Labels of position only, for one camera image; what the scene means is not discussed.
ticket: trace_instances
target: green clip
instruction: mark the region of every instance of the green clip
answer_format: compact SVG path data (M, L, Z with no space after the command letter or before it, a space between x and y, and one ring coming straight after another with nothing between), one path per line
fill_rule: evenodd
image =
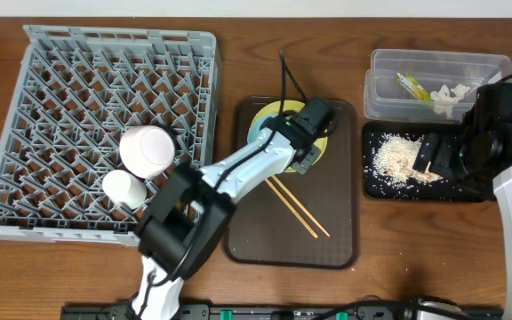
M336 319L336 320L348 320L348 313L347 313L347 312L339 312L339 313L335 316L335 319Z
M220 312L220 320L232 320L232 311L222 310Z

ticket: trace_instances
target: white cup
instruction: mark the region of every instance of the white cup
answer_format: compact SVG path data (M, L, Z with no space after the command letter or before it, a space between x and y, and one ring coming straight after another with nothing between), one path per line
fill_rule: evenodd
M131 173L153 179L173 163L175 146L165 130L143 125L130 128L122 135L120 157Z
M110 200L135 209L146 201L146 185L124 170L108 172L102 181L102 188Z

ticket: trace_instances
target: wooden chopstick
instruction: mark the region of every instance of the wooden chopstick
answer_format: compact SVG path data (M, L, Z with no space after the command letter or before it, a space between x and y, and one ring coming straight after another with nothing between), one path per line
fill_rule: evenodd
M303 206L303 204L301 204L301 202L298 200L298 198L296 198L293 193L290 191L290 189L288 189L283 183L282 181L280 181L280 179L278 179L276 176L272 176L272 179L274 179L274 181L278 184L278 186L280 186L280 188L293 200L294 203L296 203L299 208L307 214L307 216L321 229L321 231L323 231L327 236L331 236L329 234L329 232L327 232L327 230L325 230L324 226L321 225L321 223L319 223L319 221L317 221L316 217L313 216L313 214L311 214L311 212L308 211L308 209L306 209L306 207Z
M272 182L269 180L269 179L266 179L266 183L269 185L269 187L276 193L276 195L280 198L280 200L282 200L282 202L284 202L285 206L288 207L288 209L290 209L290 211L296 216L296 218L298 218L298 220L301 222L301 224L303 225L303 227L305 227L309 233L315 238L317 239L318 235L317 233L309 226L309 224L301 217L301 215L295 211L295 209L292 207L292 205L288 202L288 199L286 199L281 193L280 191L276 188L276 186L274 186L272 184Z

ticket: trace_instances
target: wooden table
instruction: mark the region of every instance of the wooden table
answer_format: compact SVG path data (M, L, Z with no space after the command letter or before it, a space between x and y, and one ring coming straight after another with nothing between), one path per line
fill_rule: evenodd
M498 53L512 59L512 20L0 19L0 132L28 44L23 24L213 32L224 61L215 160L234 151L237 102L280 93L280 49L309 96L350 102L360 125L364 74L374 49ZM289 94L296 96L293 88ZM352 269L238 265L219 247L181 296L216 304L336 305L366 294L393 299L428 294L462 304L504 303L495 203L417 204L361 196L360 223L360 258ZM0 319L53 319L69 302L125 300L140 279L135 248L0 242Z

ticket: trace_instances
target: dish rack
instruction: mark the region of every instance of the dish rack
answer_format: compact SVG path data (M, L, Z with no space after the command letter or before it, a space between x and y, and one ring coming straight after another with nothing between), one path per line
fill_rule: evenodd
M222 68L208 32L24 26L0 140L0 240L137 245L132 229L175 165L210 164ZM105 195L130 127L163 127L174 164L135 210Z

